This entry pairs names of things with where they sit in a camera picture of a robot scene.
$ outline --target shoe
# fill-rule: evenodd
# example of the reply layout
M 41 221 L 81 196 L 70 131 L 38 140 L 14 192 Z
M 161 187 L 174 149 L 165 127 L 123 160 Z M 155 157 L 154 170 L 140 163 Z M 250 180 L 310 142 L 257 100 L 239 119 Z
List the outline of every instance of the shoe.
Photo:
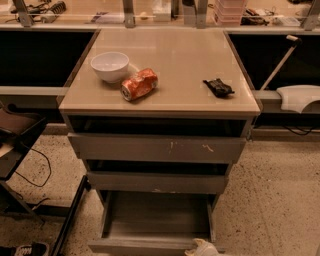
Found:
M 14 256 L 49 256 L 49 245 L 47 243 L 32 243 L 17 247 Z

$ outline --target sneaker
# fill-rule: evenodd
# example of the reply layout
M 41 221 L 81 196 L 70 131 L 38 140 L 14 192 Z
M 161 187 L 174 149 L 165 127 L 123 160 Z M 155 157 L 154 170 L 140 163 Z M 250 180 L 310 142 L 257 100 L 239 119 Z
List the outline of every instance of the sneaker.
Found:
M 32 243 L 17 247 L 14 256 L 48 256 L 49 245 L 46 243 Z

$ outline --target concrete floor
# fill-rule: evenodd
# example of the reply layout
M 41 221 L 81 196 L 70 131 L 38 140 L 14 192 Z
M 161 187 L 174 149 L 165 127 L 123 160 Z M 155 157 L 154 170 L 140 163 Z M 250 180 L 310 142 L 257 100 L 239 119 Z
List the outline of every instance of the concrete floor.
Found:
M 254 136 L 234 165 L 213 219 L 216 245 L 230 255 L 315 256 L 320 244 L 320 134 Z M 42 135 L 34 146 L 48 156 L 52 176 L 43 188 L 13 175 L 9 186 L 36 203 L 69 205 L 85 168 L 65 135 Z M 45 160 L 31 151 L 20 165 L 21 174 L 42 183 Z M 103 207 L 95 190 L 85 192 L 68 240 L 65 256 L 100 256 L 87 246 L 99 237 Z M 30 219 L 0 217 L 0 245 L 17 246 L 34 240 L 50 245 L 61 222 L 39 225 Z

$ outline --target stacked container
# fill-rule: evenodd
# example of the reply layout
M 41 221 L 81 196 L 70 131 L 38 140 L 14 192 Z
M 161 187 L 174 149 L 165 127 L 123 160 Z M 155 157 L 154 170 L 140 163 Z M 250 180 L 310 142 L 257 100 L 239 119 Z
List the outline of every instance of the stacked container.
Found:
M 217 25 L 239 26 L 247 0 L 215 0 L 213 19 Z

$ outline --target table top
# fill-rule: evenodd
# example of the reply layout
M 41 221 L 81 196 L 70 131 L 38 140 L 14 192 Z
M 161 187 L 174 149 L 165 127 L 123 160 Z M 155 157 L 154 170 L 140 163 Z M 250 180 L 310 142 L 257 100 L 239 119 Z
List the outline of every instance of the table top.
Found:
M 107 84 L 90 66 L 103 52 L 130 58 L 129 73 L 151 68 L 159 83 L 152 93 L 126 101 L 120 83 Z M 220 78 L 235 91 L 216 98 L 203 80 Z M 222 29 L 144 27 L 102 29 L 60 110 L 73 112 L 207 112 L 257 115 L 260 110 Z

